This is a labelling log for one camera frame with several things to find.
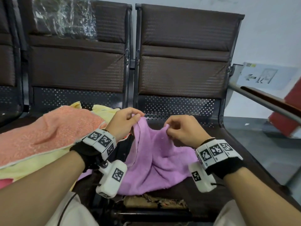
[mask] person's left hand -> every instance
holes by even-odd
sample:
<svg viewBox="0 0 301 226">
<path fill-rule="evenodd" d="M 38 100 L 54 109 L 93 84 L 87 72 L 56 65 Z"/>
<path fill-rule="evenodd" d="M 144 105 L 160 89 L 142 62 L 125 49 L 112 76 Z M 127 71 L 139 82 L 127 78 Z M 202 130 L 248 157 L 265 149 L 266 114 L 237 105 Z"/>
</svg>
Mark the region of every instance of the person's left hand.
<svg viewBox="0 0 301 226">
<path fill-rule="evenodd" d="M 118 143 L 143 116 L 143 112 L 132 107 L 119 110 L 105 129 L 116 138 L 116 143 Z"/>
</svg>

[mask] white wrist-mounted camera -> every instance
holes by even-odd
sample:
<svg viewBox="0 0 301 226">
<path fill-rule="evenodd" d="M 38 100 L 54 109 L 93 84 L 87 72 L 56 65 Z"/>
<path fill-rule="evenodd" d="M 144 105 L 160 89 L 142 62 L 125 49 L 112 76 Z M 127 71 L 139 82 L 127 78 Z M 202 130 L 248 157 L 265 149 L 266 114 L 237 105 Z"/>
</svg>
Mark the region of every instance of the white wrist-mounted camera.
<svg viewBox="0 0 301 226">
<path fill-rule="evenodd" d="M 198 190 L 202 193 L 210 192 L 216 188 L 213 175 L 208 175 L 206 169 L 215 163 L 231 157 L 243 158 L 225 141 L 212 139 L 195 150 L 198 162 L 190 164 L 189 171 L 192 174 Z"/>
<path fill-rule="evenodd" d="M 105 198 L 115 197 L 127 171 L 127 166 L 122 161 L 115 160 L 112 163 L 107 161 L 107 158 L 117 146 L 115 137 L 105 130 L 96 129 L 82 141 L 98 150 L 103 159 L 99 168 L 100 172 L 103 173 L 103 177 L 96 187 L 96 193 Z"/>
</svg>

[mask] wall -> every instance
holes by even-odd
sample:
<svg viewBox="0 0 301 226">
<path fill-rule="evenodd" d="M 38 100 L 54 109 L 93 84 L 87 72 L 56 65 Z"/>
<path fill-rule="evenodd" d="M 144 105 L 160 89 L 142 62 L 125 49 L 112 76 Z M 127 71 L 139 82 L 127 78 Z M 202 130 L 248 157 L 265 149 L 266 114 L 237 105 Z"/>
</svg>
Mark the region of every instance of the wall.
<svg viewBox="0 0 301 226">
<path fill-rule="evenodd" d="M 245 14 L 232 63 L 243 62 L 301 67 L 301 0 L 107 0 L 133 6 L 132 36 L 136 38 L 135 3 L 176 6 Z M 283 98 L 301 76 L 301 71 L 282 91 L 266 91 Z M 267 118 L 269 109 L 236 92 L 225 116 Z"/>
</svg>

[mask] hand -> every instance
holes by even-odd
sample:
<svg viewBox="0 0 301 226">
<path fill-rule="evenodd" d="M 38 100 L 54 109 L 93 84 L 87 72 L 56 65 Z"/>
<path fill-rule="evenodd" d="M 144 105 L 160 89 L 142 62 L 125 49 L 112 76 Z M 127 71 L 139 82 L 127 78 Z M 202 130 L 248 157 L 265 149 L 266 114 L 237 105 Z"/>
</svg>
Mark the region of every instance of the hand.
<svg viewBox="0 0 301 226">
<path fill-rule="evenodd" d="M 166 133 L 180 140 L 182 143 L 198 148 L 201 144 L 210 139 L 211 136 L 206 133 L 194 116 L 175 115 L 167 119 L 164 126 L 169 124 L 170 127 Z"/>
<path fill-rule="evenodd" d="M 124 138 L 134 124 L 136 124 L 144 113 L 134 108 L 125 108 L 115 113 L 110 123 L 107 125 L 106 130 L 116 138 L 116 143 Z"/>
</svg>

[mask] yellow cloth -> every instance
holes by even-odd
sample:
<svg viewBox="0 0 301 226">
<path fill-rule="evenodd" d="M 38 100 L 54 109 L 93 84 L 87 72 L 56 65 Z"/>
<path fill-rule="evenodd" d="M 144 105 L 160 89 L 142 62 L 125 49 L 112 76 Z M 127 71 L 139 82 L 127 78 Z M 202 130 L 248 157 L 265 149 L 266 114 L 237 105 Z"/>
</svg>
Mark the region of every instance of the yellow cloth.
<svg viewBox="0 0 301 226">
<path fill-rule="evenodd" d="M 75 102 L 71 106 L 78 109 L 82 108 L 80 102 Z M 92 108 L 92 112 L 102 117 L 107 123 L 111 121 L 112 117 L 118 110 L 120 109 L 111 109 L 103 105 L 94 105 Z M 0 169 L 0 179 L 11 178 L 15 182 L 62 157 L 70 151 L 70 148 L 71 147 L 66 147 L 47 154 L 37 155 L 28 160 L 14 164 L 13 166 Z"/>
</svg>

